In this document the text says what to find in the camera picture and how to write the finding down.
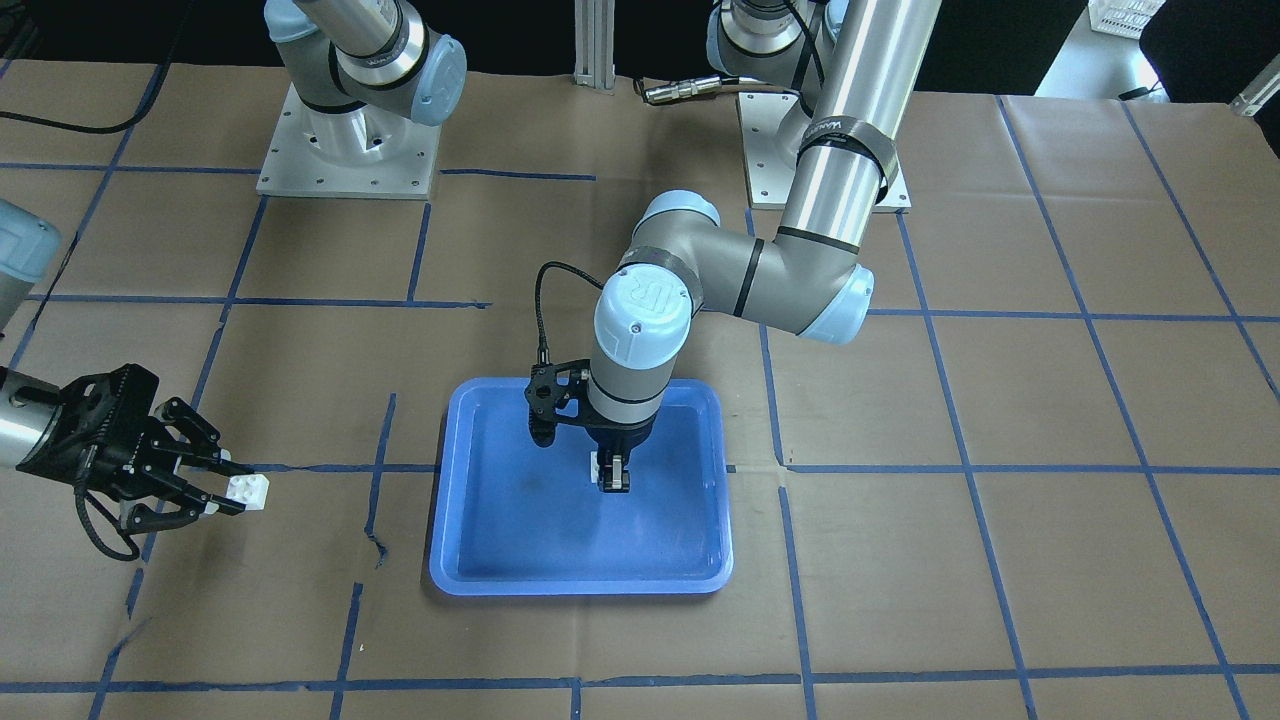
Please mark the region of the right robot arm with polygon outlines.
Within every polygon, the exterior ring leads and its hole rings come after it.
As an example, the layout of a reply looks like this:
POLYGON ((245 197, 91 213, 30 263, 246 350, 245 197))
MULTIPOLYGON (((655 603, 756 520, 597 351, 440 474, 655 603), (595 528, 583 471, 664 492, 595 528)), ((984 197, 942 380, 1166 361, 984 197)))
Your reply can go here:
MULTIPOLYGON (((260 170, 265 197, 429 196, 440 128, 465 87, 463 46, 407 1, 269 1, 291 77, 260 170)), ((182 398, 156 400, 137 364, 55 386, 3 369, 5 468, 67 484, 76 511, 120 505, 125 538, 265 506, 269 482, 234 462, 182 398)))

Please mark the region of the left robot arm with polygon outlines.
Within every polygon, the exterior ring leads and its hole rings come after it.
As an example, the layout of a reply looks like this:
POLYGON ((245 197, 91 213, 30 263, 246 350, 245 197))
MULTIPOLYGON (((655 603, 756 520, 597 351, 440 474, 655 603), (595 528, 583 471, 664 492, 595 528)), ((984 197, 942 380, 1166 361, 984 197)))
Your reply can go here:
POLYGON ((630 487, 630 460, 655 425, 703 310, 804 340, 846 345, 876 287, 863 236, 900 174, 899 129, 931 45, 938 1, 716 1, 707 58, 794 96, 774 150, 790 174, 771 202, 772 236, 728 229, 700 193, 657 195, 605 279, 594 279, 585 359, 553 363, 541 313, 524 391, 539 447, 561 427, 590 439, 607 493, 630 487))

